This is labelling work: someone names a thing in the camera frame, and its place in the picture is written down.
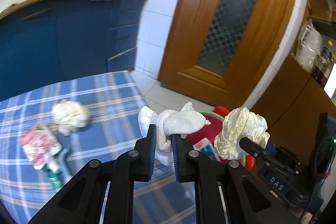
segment floor tile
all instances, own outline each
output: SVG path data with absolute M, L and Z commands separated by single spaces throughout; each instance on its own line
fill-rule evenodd
M 164 107 L 164 106 L 162 106 L 162 105 L 160 105 L 160 104 L 158 104 L 158 103 L 156 103 L 156 102 L 154 102 L 154 101 L 152 101 L 148 98 L 145 98 L 145 100 L 146 100 L 147 106 L 151 110 L 155 111 L 157 114 L 160 114 L 162 111 L 167 110 L 166 107 Z
M 213 111 L 214 110 L 214 106 L 202 103 L 200 101 L 197 101 L 195 99 L 192 99 L 190 97 L 187 96 L 183 96 L 180 104 L 179 104 L 179 110 L 187 103 L 187 102 L 192 102 L 193 103 L 193 108 L 196 111 L 201 111 L 201 110 L 207 110 L 207 111 Z
M 154 85 L 157 83 L 157 80 L 144 75 L 143 73 L 139 71 L 132 71 L 131 72 L 132 77 L 134 78 L 135 83 L 140 89 L 140 92 L 142 96 L 146 96 L 147 93 L 154 87 Z
M 155 86 L 148 92 L 146 97 L 167 109 L 180 110 L 179 104 L 183 98 L 182 94 L 168 90 L 156 83 Z

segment checkered frosted glass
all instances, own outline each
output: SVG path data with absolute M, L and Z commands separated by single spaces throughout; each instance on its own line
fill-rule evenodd
M 256 0 L 220 0 L 197 65 L 223 75 L 252 14 Z

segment table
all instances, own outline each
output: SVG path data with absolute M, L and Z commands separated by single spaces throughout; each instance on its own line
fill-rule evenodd
M 80 102 L 91 116 L 68 137 L 57 132 L 51 115 L 61 100 Z M 0 102 L 0 199 L 14 220 L 26 224 L 54 195 L 46 174 L 20 147 L 24 131 L 45 123 L 70 149 L 67 163 L 75 174 L 92 159 L 114 160 L 131 150 L 142 137 L 138 113 L 144 105 L 128 71 L 56 83 Z M 156 161 L 152 180 L 135 183 L 133 223 L 195 223 L 194 184 L 177 183 L 173 166 Z

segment white cloth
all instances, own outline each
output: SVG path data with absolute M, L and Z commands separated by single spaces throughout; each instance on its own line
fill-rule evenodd
M 215 137 L 215 150 L 223 159 L 240 159 L 247 155 L 239 146 L 240 139 L 247 137 L 265 148 L 269 139 L 266 129 L 264 117 L 250 112 L 246 107 L 236 108 L 224 118 L 222 131 Z
M 85 127 L 90 119 L 89 111 L 79 102 L 62 100 L 52 108 L 54 122 L 58 124 L 58 131 L 68 136 L 78 127 Z
M 147 136 L 151 123 L 156 125 L 155 158 L 167 166 L 173 162 L 172 134 L 192 134 L 210 124 L 202 114 L 194 110 L 191 102 L 186 103 L 181 111 L 167 109 L 159 115 L 144 106 L 139 112 L 138 121 L 143 137 Z

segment tablecloth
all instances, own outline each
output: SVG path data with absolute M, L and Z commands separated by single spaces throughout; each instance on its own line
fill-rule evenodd
M 85 105 L 91 116 L 68 137 L 57 132 L 51 115 L 63 99 Z M 70 149 L 67 163 L 75 174 L 91 159 L 114 160 L 131 150 L 141 138 L 137 116 L 144 105 L 127 71 L 56 83 L 0 102 L 0 199 L 14 220 L 27 223 L 54 195 L 46 174 L 33 168 L 20 147 L 24 131 L 45 123 Z M 155 162 L 152 180 L 135 183 L 133 223 L 195 223 L 193 187 L 177 183 L 172 166 Z

